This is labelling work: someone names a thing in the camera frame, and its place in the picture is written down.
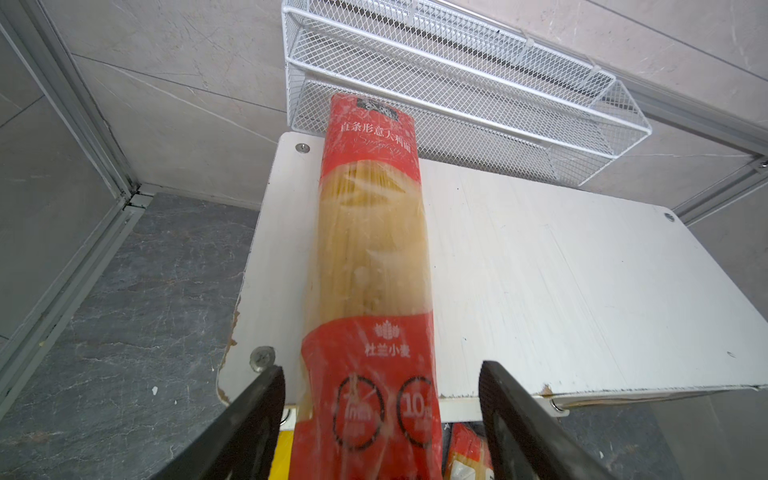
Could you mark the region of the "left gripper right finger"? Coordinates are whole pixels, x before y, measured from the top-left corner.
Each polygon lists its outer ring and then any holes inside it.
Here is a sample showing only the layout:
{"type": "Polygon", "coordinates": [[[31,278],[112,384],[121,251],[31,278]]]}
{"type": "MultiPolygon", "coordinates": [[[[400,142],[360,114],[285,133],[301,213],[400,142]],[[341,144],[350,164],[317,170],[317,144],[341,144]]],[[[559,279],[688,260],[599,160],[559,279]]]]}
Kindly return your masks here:
{"type": "Polygon", "coordinates": [[[482,363],[479,400],[497,479],[611,479],[496,361],[482,363]]]}

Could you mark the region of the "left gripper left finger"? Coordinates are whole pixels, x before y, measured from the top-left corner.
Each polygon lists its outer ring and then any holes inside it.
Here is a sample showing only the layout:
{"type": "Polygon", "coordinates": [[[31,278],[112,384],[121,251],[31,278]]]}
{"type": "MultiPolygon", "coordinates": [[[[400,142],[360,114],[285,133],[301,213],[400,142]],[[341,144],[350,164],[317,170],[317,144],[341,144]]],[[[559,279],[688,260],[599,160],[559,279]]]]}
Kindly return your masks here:
{"type": "Polygon", "coordinates": [[[283,369],[263,371],[156,479],[266,479],[285,406],[283,369]]]}

